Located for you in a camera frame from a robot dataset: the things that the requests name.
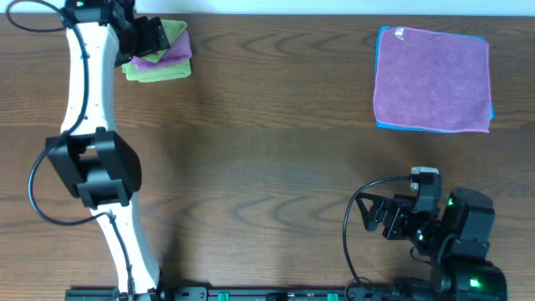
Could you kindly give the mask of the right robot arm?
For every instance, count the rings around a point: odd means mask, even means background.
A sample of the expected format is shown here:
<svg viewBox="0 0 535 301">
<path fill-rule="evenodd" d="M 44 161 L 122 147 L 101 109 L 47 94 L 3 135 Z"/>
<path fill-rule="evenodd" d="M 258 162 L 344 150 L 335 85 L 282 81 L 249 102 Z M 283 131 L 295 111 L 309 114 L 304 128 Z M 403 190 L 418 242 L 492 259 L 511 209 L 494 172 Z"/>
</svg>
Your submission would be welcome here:
<svg viewBox="0 0 535 301">
<path fill-rule="evenodd" d="M 440 209 L 441 174 L 414 167 L 403 181 L 414 195 L 369 194 L 362 186 L 349 204 L 359 208 L 364 228 L 384 228 L 387 240 L 412 243 L 410 255 L 431 268 L 429 279 L 400 278 L 391 285 L 363 283 L 348 289 L 351 300 L 505 300 L 503 271 L 486 259 L 495 220 L 489 196 L 465 187 L 453 189 Z"/>
</svg>

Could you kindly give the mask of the green microfiber cloth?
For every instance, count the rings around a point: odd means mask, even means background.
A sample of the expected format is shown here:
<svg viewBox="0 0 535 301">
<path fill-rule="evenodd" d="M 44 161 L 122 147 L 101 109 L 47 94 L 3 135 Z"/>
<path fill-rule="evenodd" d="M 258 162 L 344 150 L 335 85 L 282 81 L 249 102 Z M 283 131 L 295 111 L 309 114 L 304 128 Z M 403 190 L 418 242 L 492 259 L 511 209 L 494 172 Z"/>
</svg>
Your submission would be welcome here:
<svg viewBox="0 0 535 301">
<path fill-rule="evenodd" d="M 165 31 L 166 37 L 170 43 L 170 46 L 178 39 L 178 37 L 186 30 L 187 23 L 184 21 L 177 20 L 161 20 L 163 29 Z M 149 54 L 144 57 L 145 60 L 157 63 L 162 60 L 162 57 L 171 51 L 171 47 L 164 50 L 159 50 L 153 54 Z"/>
</svg>

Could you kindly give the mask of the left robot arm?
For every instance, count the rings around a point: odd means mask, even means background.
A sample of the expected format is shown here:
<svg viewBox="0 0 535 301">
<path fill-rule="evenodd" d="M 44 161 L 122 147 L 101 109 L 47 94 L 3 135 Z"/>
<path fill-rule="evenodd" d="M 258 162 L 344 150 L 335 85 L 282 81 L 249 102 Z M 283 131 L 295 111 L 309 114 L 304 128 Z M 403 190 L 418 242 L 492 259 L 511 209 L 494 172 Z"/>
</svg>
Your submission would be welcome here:
<svg viewBox="0 0 535 301">
<path fill-rule="evenodd" d="M 114 117 L 114 70 L 134 57 L 167 49 L 159 18 L 135 16 L 135 3 L 67 1 L 61 9 L 70 50 L 69 98 L 48 157 L 72 197 L 91 212 L 118 274 L 116 288 L 67 291 L 67 300 L 172 300 L 140 220 L 140 159 Z"/>
</svg>

